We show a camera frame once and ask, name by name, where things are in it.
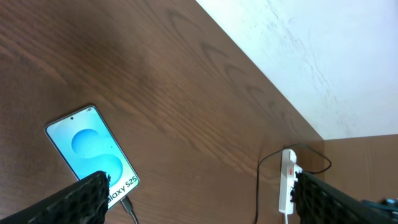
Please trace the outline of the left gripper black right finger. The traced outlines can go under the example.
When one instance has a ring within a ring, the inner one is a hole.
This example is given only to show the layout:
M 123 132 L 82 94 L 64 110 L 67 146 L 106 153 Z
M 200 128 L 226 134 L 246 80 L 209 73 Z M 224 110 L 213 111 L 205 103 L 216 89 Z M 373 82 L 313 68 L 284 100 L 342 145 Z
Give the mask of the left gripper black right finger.
M 297 174 L 291 202 L 300 224 L 397 224 L 397 200 L 358 201 L 309 172 Z

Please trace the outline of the blue Galaxy smartphone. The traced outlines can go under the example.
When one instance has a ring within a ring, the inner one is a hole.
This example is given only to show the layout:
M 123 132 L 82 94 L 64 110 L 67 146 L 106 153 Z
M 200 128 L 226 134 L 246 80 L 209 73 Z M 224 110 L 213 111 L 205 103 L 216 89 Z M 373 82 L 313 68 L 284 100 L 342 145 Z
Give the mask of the blue Galaxy smartphone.
M 45 133 L 78 180 L 99 170 L 110 176 L 109 208 L 139 185 L 137 172 L 96 106 L 52 121 Z

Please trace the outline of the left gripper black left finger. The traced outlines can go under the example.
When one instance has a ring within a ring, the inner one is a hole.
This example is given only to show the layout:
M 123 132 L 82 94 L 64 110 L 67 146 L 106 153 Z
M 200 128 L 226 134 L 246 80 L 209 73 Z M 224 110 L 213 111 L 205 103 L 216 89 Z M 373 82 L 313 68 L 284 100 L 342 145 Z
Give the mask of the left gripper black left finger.
M 97 171 L 1 220 L 1 224 L 103 224 L 110 176 Z

